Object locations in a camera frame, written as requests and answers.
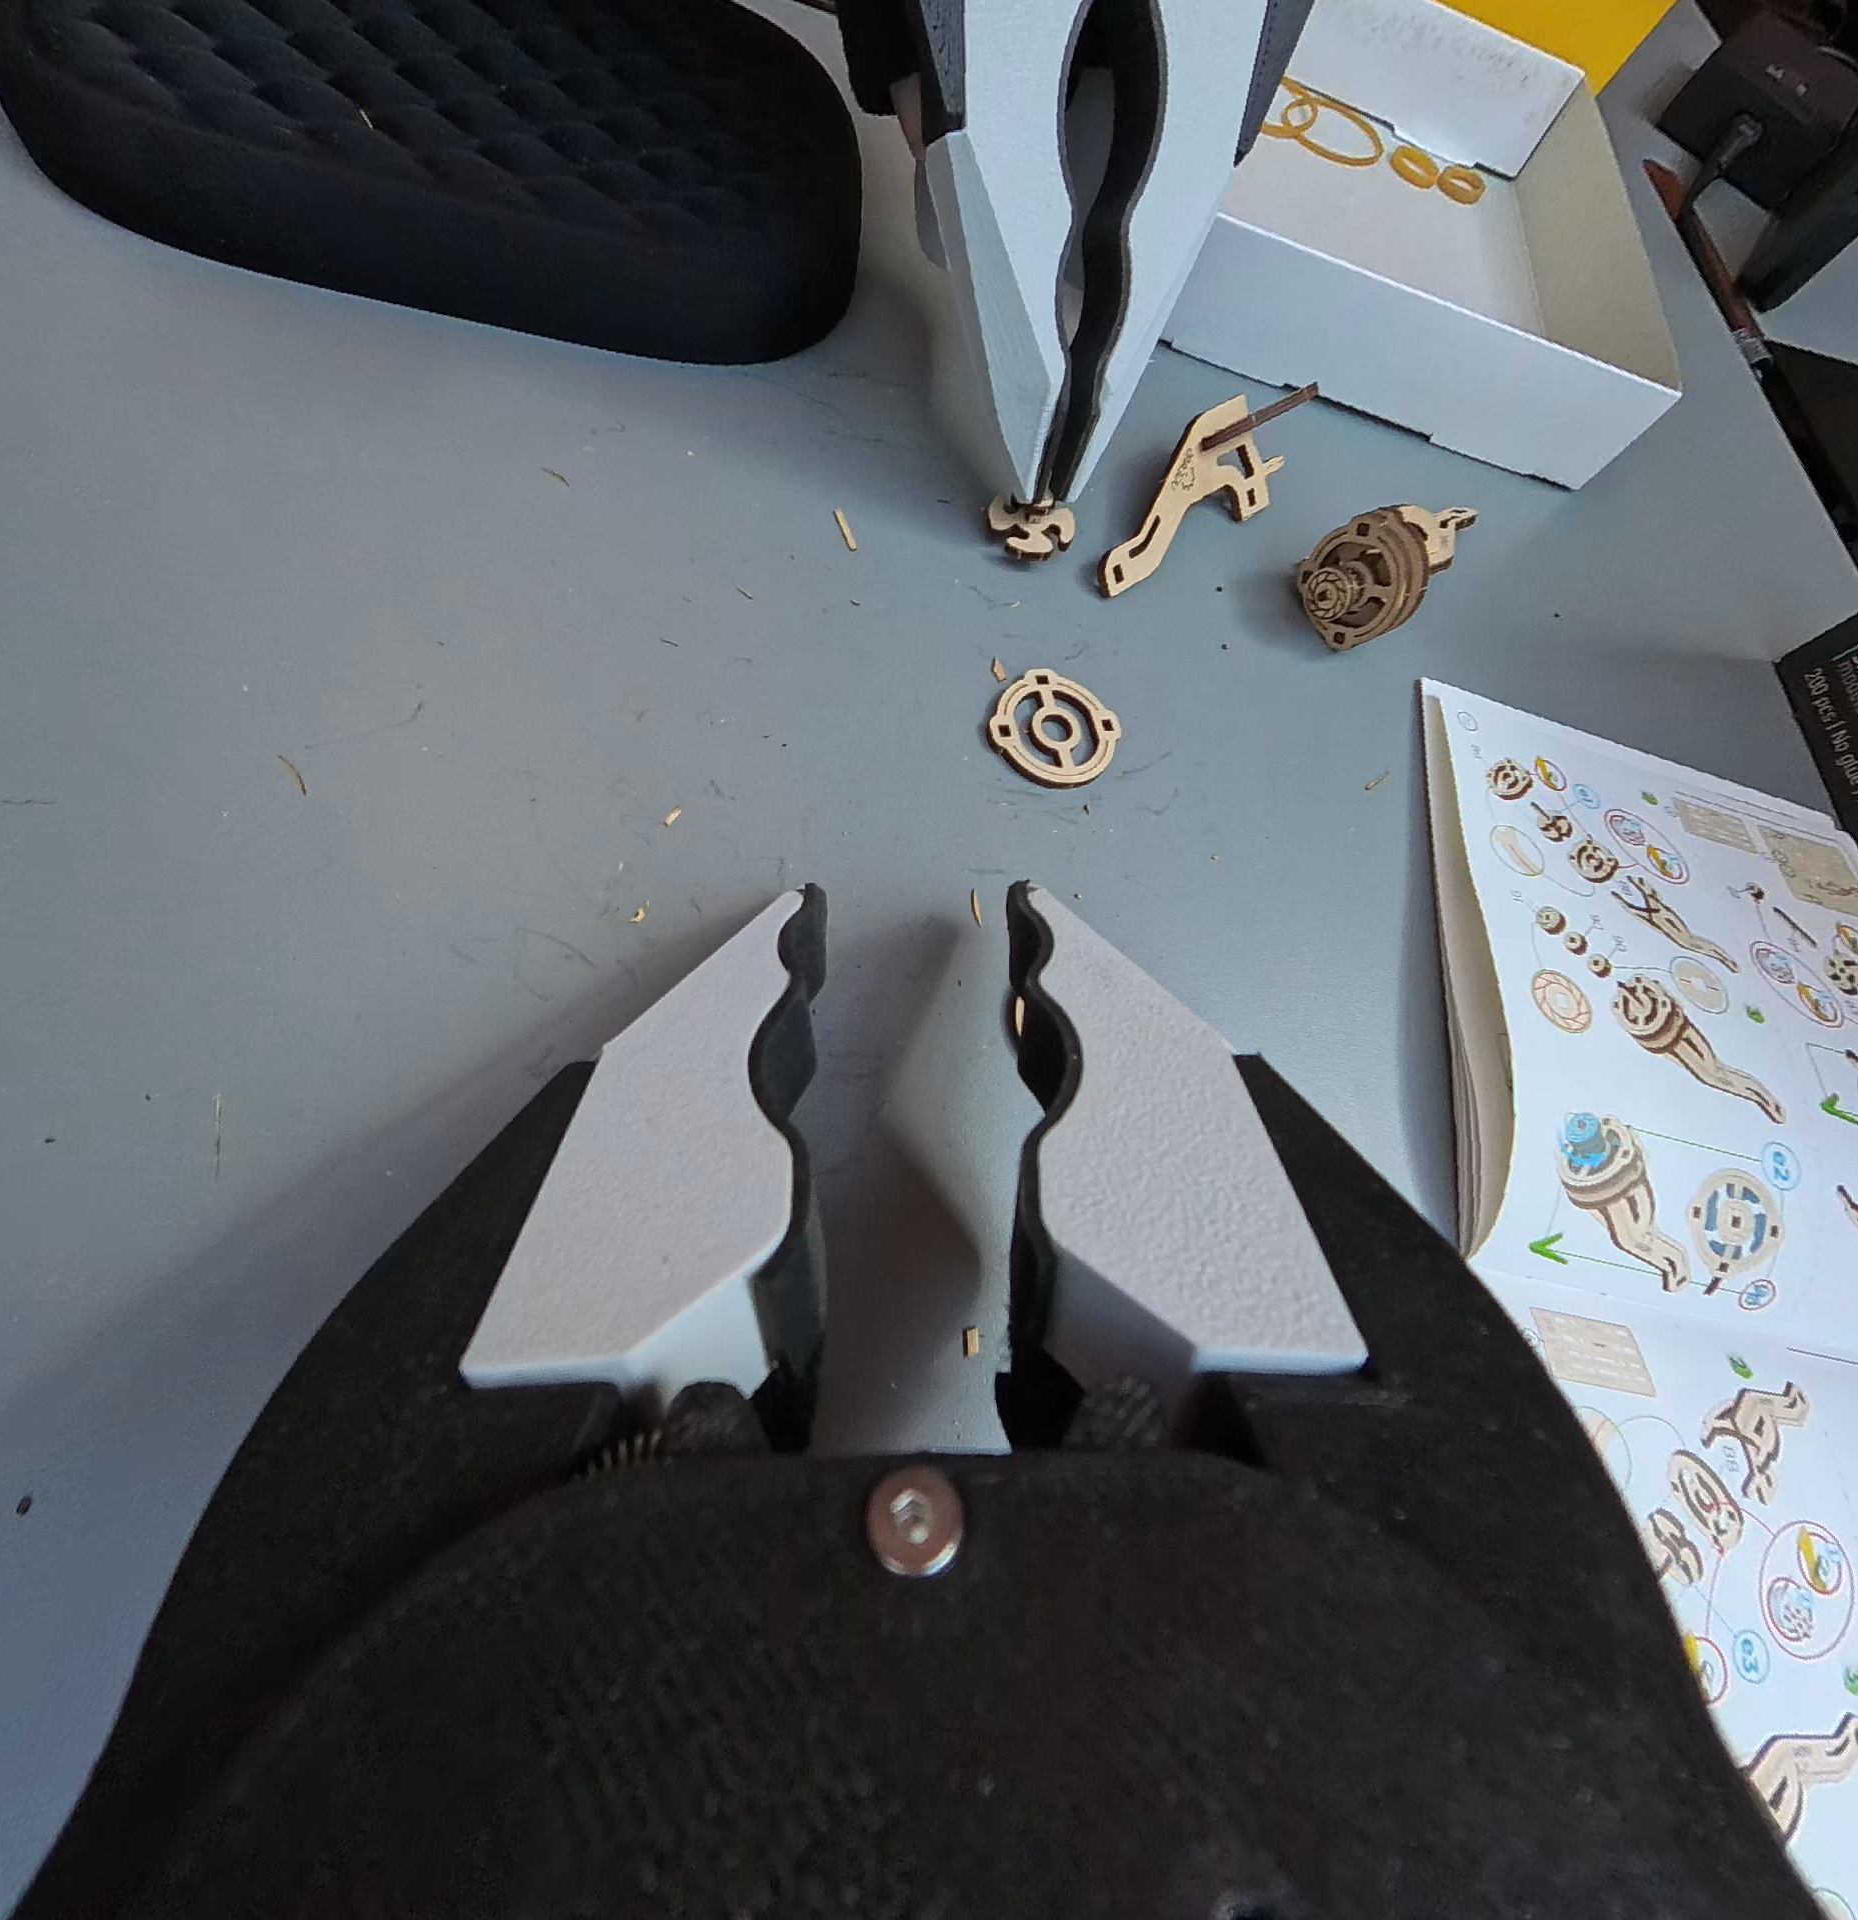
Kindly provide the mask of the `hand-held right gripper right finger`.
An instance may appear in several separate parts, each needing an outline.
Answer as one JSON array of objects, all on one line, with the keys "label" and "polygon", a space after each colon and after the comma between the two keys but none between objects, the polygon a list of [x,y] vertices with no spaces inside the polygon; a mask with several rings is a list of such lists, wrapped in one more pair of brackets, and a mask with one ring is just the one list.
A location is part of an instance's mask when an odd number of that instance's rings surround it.
[{"label": "hand-held right gripper right finger", "polygon": [[1235,1069],[1235,1044],[1057,893],[1009,893],[1018,1174],[1009,1444],[1094,1397],[1187,1432],[1205,1370],[1356,1370],[1364,1336]]}]

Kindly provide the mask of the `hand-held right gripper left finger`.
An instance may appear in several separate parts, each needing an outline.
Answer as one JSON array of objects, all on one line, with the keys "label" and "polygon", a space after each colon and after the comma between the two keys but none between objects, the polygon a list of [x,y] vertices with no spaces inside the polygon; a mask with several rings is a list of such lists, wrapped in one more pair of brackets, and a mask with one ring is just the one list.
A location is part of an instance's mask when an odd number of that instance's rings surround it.
[{"label": "hand-held right gripper left finger", "polygon": [[540,1175],[461,1379],[731,1379],[784,1454],[818,1408],[818,1219],[799,1095],[818,1069],[827,895],[789,893],[624,1026]]}]

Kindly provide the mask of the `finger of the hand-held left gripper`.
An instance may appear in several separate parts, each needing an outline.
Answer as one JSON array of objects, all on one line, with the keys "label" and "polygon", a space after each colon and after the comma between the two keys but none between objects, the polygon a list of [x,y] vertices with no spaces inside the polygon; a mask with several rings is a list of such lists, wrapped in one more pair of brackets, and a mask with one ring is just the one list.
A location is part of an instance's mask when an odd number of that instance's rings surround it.
[{"label": "finger of the hand-held left gripper", "polygon": [[1133,379],[1205,255],[1218,193],[1248,145],[1248,107],[1277,80],[1267,0],[1094,0],[1079,26],[1063,163],[1079,234],[1063,279],[1057,501],[1079,501]]},{"label": "finger of the hand-held left gripper", "polygon": [[1133,262],[1133,11],[919,11],[919,201],[1009,501],[1070,501]]}]

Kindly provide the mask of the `wooden arm part with logo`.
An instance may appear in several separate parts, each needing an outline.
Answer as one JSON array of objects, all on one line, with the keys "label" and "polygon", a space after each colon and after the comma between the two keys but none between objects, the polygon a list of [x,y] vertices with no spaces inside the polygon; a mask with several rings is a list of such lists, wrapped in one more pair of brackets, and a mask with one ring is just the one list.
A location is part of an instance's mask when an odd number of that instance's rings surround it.
[{"label": "wooden arm part with logo", "polygon": [[1240,436],[1235,420],[1248,420],[1248,397],[1224,397],[1207,417],[1187,420],[1140,533],[1127,550],[1101,552],[1101,594],[1133,594],[1140,574],[1163,573],[1182,525],[1205,505],[1205,501],[1224,501],[1235,525],[1267,514],[1270,505],[1270,468],[1277,449],[1267,458],[1254,436]]}]

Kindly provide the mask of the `wooden ring disc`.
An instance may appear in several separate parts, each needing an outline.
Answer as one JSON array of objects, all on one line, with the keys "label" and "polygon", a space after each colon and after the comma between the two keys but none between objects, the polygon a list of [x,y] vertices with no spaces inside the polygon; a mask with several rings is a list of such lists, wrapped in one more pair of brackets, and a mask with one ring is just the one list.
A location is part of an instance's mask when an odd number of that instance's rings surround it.
[{"label": "wooden ring disc", "polygon": [[1089,785],[1119,757],[1119,708],[1063,672],[1021,672],[988,704],[988,750],[1041,785]]}]

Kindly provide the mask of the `white cardboard box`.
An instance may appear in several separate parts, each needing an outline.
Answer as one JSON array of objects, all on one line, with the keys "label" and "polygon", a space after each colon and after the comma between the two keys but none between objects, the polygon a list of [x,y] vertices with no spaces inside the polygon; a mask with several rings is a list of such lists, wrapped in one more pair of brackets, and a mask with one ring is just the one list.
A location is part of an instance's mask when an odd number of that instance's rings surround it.
[{"label": "white cardboard box", "polygon": [[[1322,379],[1568,492],[1679,406],[1679,342],[1580,59],[1429,0],[1322,0],[1292,80],[1373,118],[1379,163],[1254,136],[1170,351]],[[1394,143],[1480,171],[1495,193],[1404,189]]]}]

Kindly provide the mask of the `round wooden hub assembly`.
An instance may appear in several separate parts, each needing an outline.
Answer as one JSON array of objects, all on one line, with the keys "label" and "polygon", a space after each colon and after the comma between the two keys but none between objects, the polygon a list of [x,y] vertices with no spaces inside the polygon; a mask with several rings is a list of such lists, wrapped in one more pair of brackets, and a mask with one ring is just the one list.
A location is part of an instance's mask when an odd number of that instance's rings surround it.
[{"label": "round wooden hub assembly", "polygon": [[1297,599],[1326,646],[1394,631],[1454,562],[1479,505],[1364,505],[1297,562]]}]

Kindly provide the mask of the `yellow plastic bin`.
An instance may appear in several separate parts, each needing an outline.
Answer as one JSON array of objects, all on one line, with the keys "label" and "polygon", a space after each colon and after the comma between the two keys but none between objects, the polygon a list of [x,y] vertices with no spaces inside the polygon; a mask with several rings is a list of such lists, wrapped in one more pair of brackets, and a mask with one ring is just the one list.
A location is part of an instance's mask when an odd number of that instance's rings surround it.
[{"label": "yellow plastic bin", "polygon": [[1580,59],[1602,90],[1666,18],[1670,0],[1534,0],[1526,39]]}]

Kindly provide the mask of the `open instruction booklet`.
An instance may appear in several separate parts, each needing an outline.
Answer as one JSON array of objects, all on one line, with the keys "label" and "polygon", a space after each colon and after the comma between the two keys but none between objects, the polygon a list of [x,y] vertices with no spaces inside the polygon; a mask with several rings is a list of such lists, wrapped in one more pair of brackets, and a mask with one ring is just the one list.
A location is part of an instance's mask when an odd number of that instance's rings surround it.
[{"label": "open instruction booklet", "polygon": [[1422,676],[1463,1241],[1858,1916],[1858,842]]}]

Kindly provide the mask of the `black quilted cushion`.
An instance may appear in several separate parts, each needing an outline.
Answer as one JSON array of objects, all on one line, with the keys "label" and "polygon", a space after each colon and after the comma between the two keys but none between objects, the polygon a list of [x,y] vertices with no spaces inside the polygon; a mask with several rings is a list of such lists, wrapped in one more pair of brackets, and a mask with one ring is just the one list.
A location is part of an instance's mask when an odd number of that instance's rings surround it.
[{"label": "black quilted cushion", "polygon": [[853,107],[725,0],[11,0],[0,107],[147,241],[554,342],[764,365],[856,279]]}]

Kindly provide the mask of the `black box device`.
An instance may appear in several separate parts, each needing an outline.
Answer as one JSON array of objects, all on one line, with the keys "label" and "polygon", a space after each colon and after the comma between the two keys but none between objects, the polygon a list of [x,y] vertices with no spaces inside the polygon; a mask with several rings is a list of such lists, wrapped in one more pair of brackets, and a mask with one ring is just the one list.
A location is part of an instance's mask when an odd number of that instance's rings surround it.
[{"label": "black box device", "polygon": [[1741,189],[1747,201],[1783,214],[1795,177],[1795,50],[1770,18],[1747,18],[1666,107],[1666,136],[1698,157],[1684,201],[1704,189]]}]

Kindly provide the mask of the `dark grey device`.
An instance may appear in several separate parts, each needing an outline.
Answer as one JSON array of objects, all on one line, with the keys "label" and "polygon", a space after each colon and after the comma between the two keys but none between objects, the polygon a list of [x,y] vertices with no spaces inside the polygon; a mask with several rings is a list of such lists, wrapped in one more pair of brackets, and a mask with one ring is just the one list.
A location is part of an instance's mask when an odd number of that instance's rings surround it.
[{"label": "dark grey device", "polygon": [[1783,215],[1760,234],[1741,262],[1741,298],[1760,309],[1788,304],[1817,262],[1835,262],[1858,241],[1858,126],[1835,143],[1835,157],[1783,201]]}]

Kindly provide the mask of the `black flat case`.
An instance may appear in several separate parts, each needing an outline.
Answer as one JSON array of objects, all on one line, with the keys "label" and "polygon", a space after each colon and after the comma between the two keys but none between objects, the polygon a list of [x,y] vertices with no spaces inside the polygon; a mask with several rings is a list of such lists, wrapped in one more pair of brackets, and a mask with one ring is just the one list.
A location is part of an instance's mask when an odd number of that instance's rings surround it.
[{"label": "black flat case", "polygon": [[1858,562],[1858,365],[1795,342],[1768,342],[1768,397],[1829,501],[1835,539]]}]

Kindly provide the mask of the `black product box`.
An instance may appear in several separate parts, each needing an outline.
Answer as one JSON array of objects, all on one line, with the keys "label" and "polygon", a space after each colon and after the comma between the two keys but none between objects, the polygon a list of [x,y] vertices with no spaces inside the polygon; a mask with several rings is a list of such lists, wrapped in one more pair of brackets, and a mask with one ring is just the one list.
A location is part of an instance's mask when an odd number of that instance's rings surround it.
[{"label": "black product box", "polygon": [[1858,842],[1858,620],[1844,620],[1835,631],[1788,646],[1783,666],[1788,708],[1811,743],[1811,763],[1829,784],[1835,818]]}]

